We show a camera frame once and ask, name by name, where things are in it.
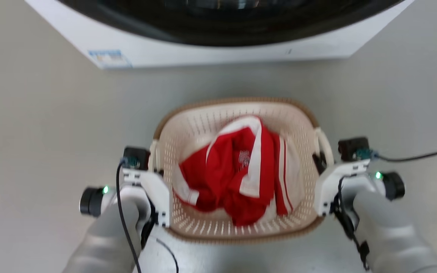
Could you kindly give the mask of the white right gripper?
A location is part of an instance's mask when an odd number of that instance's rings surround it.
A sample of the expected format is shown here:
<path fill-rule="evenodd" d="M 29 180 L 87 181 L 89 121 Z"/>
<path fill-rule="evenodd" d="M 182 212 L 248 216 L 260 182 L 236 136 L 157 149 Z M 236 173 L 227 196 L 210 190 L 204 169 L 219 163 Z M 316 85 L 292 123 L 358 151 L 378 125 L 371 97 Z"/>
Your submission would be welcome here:
<path fill-rule="evenodd" d="M 320 175 L 314 189 L 314 210 L 318 216 L 331 214 L 331 204 L 338 192 L 352 195 L 360 188 L 371 186 L 366 172 L 370 159 L 327 166 L 323 151 L 312 154 L 312 158 Z"/>

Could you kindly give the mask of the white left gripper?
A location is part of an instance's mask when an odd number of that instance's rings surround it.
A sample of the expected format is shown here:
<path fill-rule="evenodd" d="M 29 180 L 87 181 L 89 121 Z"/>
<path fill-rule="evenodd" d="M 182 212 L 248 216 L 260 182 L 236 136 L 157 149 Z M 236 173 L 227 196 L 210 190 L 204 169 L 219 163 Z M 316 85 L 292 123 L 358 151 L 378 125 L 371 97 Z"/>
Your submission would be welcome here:
<path fill-rule="evenodd" d="M 170 190 L 163 180 L 164 170 L 158 173 L 150 171 L 123 169 L 124 181 L 140 185 L 158 213 L 157 224 L 164 228 L 171 225 L 172 197 Z"/>

